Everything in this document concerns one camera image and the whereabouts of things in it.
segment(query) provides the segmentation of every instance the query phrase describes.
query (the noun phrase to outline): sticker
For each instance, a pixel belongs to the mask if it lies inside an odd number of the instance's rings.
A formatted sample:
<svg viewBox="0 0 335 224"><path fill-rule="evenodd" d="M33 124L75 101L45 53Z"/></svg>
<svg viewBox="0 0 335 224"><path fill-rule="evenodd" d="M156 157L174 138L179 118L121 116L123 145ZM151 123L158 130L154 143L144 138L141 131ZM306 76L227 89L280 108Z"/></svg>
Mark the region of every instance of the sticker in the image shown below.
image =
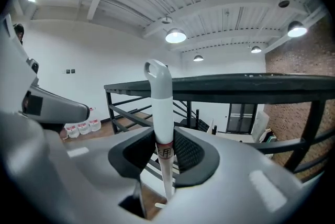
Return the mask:
<svg viewBox="0 0 335 224"><path fill-rule="evenodd" d="M162 159L169 159L173 157L174 151L173 151L173 141L169 144L159 144L156 143L157 146L157 153L158 157Z"/></svg>

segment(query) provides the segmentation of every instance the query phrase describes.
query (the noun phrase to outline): person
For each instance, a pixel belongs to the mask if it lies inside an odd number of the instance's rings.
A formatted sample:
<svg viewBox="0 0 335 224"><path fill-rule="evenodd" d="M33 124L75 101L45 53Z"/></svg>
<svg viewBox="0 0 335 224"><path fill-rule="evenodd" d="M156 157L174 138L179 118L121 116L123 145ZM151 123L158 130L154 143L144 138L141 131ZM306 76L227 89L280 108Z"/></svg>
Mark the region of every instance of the person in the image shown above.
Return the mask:
<svg viewBox="0 0 335 224"><path fill-rule="evenodd" d="M13 25L13 28L15 30L17 38L19 39L20 43L23 45L22 38L23 38L23 35L25 34L24 27L22 26L22 24L18 23L18 24Z"/></svg>

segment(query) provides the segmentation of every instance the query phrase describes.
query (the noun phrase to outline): brick wall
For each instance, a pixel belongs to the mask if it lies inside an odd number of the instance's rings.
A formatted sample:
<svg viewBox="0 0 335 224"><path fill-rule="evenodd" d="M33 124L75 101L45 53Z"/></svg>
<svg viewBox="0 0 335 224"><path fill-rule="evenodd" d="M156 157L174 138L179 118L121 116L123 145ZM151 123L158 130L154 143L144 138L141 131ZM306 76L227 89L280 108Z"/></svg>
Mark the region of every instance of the brick wall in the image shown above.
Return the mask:
<svg viewBox="0 0 335 224"><path fill-rule="evenodd" d="M335 40L328 18L312 26L307 34L294 38L265 55L266 72L304 73L335 76ZM308 117L310 103L266 105L269 127L279 140L299 138ZM326 102L318 133L335 127L335 99ZM313 145L301 163L311 161L332 147L332 139ZM275 154L273 160L284 165L292 152ZM324 163L298 173L299 178L319 170Z"/></svg>

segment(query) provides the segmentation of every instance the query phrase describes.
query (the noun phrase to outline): white container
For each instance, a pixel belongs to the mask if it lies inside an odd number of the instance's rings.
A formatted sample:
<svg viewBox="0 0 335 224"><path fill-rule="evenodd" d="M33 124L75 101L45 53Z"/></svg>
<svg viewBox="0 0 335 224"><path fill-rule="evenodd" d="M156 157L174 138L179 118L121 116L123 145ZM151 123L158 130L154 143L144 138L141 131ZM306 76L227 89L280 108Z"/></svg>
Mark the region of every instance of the white container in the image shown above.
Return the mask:
<svg viewBox="0 0 335 224"><path fill-rule="evenodd" d="M91 131L88 121L78 122L77 128L82 135L88 134Z"/></svg>
<svg viewBox="0 0 335 224"><path fill-rule="evenodd" d="M76 124L66 124L64 127L70 138L77 138L79 136L79 130Z"/></svg>
<svg viewBox="0 0 335 224"><path fill-rule="evenodd" d="M98 112L95 108L90 108L90 117L88 118L92 131L98 131L101 128Z"/></svg>

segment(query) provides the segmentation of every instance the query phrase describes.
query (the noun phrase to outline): wooden floor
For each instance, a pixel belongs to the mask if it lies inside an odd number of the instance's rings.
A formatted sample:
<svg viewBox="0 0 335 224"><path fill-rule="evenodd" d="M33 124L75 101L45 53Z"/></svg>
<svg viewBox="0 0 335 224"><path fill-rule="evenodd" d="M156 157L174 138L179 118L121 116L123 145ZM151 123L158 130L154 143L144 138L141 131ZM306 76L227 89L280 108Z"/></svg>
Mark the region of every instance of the wooden floor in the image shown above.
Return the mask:
<svg viewBox="0 0 335 224"><path fill-rule="evenodd" d="M144 118L147 116L145 113L136 113L135 114L138 117ZM132 121L122 118L118 120L120 124L123 126L129 125L132 123ZM137 128L140 128L140 125L135 125L129 130L134 130ZM111 127L110 122L105 122L102 124L101 129L96 132L88 133L87 135L79 135L77 138L68 138L64 140L64 143L71 142L71 141L78 141L78 140L86 140L86 139L94 139L94 138L101 138L101 137L108 137L114 135L113 129ZM142 186L142 199L144 203L144 208L147 213L147 219L151 220L154 218L154 216L161 210L160 208L157 208L155 206L155 203L161 203L166 204L166 199L159 196L155 192L153 192L151 189L146 187L145 185Z"/></svg>

